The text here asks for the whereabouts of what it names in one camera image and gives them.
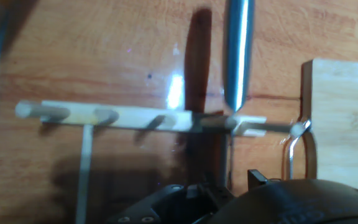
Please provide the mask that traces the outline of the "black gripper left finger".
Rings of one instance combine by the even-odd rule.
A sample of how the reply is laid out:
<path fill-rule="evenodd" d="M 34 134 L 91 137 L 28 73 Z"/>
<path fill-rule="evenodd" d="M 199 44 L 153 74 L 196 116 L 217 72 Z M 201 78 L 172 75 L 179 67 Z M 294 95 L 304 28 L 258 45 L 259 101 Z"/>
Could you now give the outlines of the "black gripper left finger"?
<path fill-rule="evenodd" d="M 168 185 L 122 212 L 109 216 L 106 223 L 207 223 L 233 199 L 227 188 L 207 182 L 189 187 Z"/>

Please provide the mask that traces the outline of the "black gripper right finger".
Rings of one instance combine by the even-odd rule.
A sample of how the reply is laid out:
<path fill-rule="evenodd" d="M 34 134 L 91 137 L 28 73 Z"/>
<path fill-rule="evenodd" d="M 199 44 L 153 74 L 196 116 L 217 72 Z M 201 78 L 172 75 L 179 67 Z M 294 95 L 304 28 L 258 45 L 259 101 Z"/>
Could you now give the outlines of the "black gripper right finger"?
<path fill-rule="evenodd" d="M 257 169 L 250 169 L 247 171 L 247 183 L 248 189 L 252 190 L 254 188 L 272 184 L 275 182 L 279 182 L 280 179 L 268 179 L 262 173 L 260 173 Z"/>

